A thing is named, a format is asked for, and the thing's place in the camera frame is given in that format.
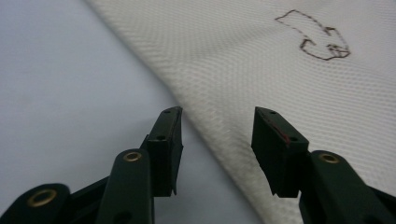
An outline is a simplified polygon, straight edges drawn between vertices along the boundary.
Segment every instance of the white surface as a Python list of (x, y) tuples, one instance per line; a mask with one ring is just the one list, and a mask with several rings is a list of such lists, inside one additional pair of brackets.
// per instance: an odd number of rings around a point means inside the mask
[[(35, 186), (108, 175), (177, 105), (82, 1), (1, 0), (0, 40), (0, 214)], [(260, 223), (185, 117), (182, 128), (178, 195), (156, 199), (157, 223)]]
[(257, 105), (396, 195), (394, 0), (88, 1), (170, 87), (267, 223), (302, 221), (296, 200), (272, 197), (250, 148)]

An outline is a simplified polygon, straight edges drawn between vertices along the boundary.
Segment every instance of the textured fabric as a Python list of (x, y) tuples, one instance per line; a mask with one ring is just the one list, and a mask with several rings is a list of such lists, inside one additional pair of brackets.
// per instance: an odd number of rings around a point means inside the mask
[(255, 106), (396, 195), (395, 1), (89, 1), (168, 85), (265, 223), (302, 221), (252, 153)]

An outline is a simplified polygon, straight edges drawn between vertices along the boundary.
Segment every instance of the woven fabric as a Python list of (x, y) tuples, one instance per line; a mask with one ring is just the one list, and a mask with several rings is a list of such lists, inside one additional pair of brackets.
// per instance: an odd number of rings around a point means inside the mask
[(255, 106), (396, 195), (395, 1), (89, 2), (170, 88), (265, 223), (302, 220), (252, 153)]

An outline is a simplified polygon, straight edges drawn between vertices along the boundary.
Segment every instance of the screw hole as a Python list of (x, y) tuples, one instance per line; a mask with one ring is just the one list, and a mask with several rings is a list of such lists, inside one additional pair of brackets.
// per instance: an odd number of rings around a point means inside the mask
[(162, 140), (165, 140), (166, 139), (166, 137), (165, 136), (163, 136), (163, 135), (159, 135), (159, 136), (157, 136), (157, 140), (160, 140), (160, 141), (162, 141)]
[(340, 162), (336, 157), (330, 154), (322, 153), (319, 155), (319, 158), (323, 161), (326, 161), (328, 163), (338, 163)]
[(29, 198), (27, 204), (31, 207), (39, 207), (50, 203), (56, 197), (56, 190), (54, 189), (42, 189), (36, 192), (32, 197)]
[(142, 154), (138, 152), (130, 152), (125, 154), (123, 157), (125, 161), (138, 161), (142, 157)]
[(132, 219), (131, 213), (124, 211), (114, 216), (114, 224), (127, 224)]

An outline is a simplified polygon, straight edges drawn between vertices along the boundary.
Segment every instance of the black plastic part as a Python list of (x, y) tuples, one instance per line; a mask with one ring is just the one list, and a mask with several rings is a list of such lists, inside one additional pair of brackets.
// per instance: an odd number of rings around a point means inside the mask
[(71, 195), (67, 205), (69, 223), (85, 224), (95, 221), (107, 180), (108, 177), (105, 177)]
[(312, 188), (302, 189), (300, 202), (304, 223), (396, 223), (344, 158), (314, 151), (310, 170), (306, 180)]
[(45, 184), (22, 194), (1, 216), (1, 224), (64, 223), (64, 204), (69, 188), (62, 184)]
[(256, 107), (251, 147), (278, 197), (297, 197), (309, 142), (274, 110)]
[(123, 151), (114, 161), (95, 223), (152, 224), (153, 220), (149, 154), (144, 149)]
[(151, 158), (152, 193), (155, 197), (177, 194), (177, 173), (183, 146), (179, 106), (164, 110), (140, 148)]
[(370, 187), (370, 189), (373, 191), (379, 201), (381, 201), (381, 203), (388, 208), (388, 210), (392, 213), (393, 218), (396, 220), (396, 198), (385, 192), (382, 192), (379, 189), (372, 187)]

